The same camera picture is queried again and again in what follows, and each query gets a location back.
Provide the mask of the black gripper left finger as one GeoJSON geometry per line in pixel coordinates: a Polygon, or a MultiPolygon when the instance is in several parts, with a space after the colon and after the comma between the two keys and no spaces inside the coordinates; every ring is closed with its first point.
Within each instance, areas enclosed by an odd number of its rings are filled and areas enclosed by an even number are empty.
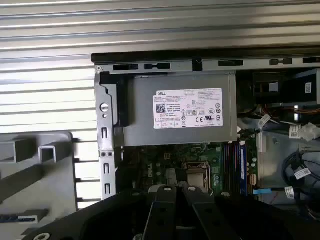
{"type": "Polygon", "coordinates": [[[89,207],[38,228],[26,240],[172,240],[177,189],[156,192],[126,189],[89,207]]]}

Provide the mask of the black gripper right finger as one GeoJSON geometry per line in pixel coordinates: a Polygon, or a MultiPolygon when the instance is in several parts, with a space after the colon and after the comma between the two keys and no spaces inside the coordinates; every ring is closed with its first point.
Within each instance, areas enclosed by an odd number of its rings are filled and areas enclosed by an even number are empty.
{"type": "Polygon", "coordinates": [[[249,196],[210,196],[188,186],[197,240],[318,240],[320,223],[249,196]]]}

